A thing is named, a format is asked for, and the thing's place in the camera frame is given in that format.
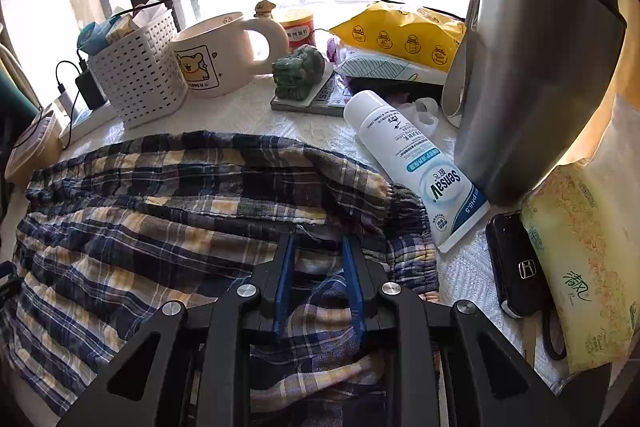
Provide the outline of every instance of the yellow plastic bag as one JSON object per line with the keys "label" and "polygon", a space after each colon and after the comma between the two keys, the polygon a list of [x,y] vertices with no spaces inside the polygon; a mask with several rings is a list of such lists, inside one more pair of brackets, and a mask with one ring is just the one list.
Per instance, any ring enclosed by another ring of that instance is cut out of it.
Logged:
{"label": "yellow plastic bag", "polygon": [[404,58],[449,71],[465,24],[427,8],[375,2],[329,31],[348,46]]}

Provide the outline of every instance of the white lotion bottle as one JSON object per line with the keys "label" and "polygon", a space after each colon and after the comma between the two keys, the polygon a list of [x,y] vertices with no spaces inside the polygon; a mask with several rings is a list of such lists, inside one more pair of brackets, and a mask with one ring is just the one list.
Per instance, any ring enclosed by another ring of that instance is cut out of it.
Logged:
{"label": "white lotion bottle", "polygon": [[441,252],[449,251],[489,211],[489,201],[460,169],[373,91],[354,95],[344,119],[389,177],[422,198]]}

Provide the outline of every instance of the kettle handle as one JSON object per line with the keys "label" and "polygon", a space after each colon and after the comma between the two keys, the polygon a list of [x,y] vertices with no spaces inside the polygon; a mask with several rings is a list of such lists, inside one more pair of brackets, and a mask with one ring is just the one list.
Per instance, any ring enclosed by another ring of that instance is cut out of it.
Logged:
{"label": "kettle handle", "polygon": [[469,0],[465,18],[466,32],[453,57],[440,99],[442,111],[448,119],[460,115],[465,105],[466,89],[473,68],[475,42],[478,38],[476,29],[479,11],[480,0]]}

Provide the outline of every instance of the white ceramic mug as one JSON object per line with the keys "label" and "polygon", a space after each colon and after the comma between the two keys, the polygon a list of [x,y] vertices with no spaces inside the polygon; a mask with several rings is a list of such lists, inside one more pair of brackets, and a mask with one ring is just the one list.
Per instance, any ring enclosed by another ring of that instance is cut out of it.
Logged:
{"label": "white ceramic mug", "polygon": [[[269,56],[254,60],[248,30],[264,35]],[[276,21],[244,20],[241,12],[218,15],[178,33],[171,42],[191,94],[213,98],[244,86],[256,74],[271,73],[273,62],[289,54],[289,39]]]}

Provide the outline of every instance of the plaid fabric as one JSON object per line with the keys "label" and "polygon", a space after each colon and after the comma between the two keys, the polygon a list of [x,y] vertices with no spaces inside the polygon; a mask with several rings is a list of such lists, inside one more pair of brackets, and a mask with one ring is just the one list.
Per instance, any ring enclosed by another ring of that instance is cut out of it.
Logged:
{"label": "plaid fabric", "polygon": [[24,284],[0,330],[10,363],[58,415],[165,301],[215,300],[273,258],[282,232],[300,232],[292,312],[278,344],[252,347],[254,425],[385,417],[383,356],[351,328],[335,230],[437,298],[417,196],[291,139],[148,136],[37,171],[27,197],[14,256]]}

